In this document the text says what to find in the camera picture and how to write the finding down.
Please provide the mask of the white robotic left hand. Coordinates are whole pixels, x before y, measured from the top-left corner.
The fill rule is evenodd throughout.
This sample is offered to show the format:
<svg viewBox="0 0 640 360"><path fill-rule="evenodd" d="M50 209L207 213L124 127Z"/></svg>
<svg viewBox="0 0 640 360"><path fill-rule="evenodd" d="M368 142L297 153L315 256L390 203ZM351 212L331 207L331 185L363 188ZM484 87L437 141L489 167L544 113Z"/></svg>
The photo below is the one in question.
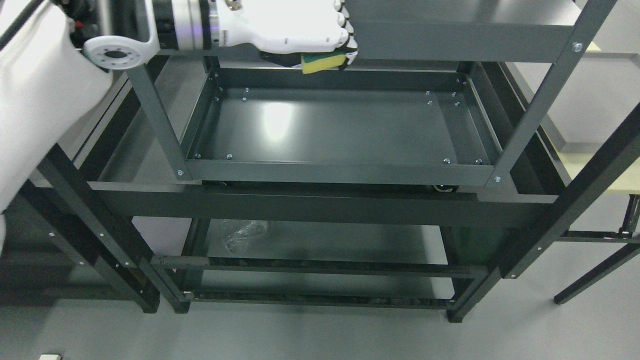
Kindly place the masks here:
<svg viewBox="0 0 640 360"><path fill-rule="evenodd" d="M344 0L217 0L218 45L251 44L273 55L343 53L344 66L358 55Z"/></svg>

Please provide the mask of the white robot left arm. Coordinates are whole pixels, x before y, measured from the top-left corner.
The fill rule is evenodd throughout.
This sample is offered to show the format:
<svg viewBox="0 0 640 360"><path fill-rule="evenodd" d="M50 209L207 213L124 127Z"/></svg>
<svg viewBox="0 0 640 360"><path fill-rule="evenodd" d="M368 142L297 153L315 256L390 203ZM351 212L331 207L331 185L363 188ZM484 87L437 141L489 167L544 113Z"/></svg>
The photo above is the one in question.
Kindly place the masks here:
<svg viewBox="0 0 640 360"><path fill-rule="evenodd" d="M5 211L46 153L98 104L112 75L93 54L80 54L70 20L51 0L7 0L1 9L1 210Z"/></svg>

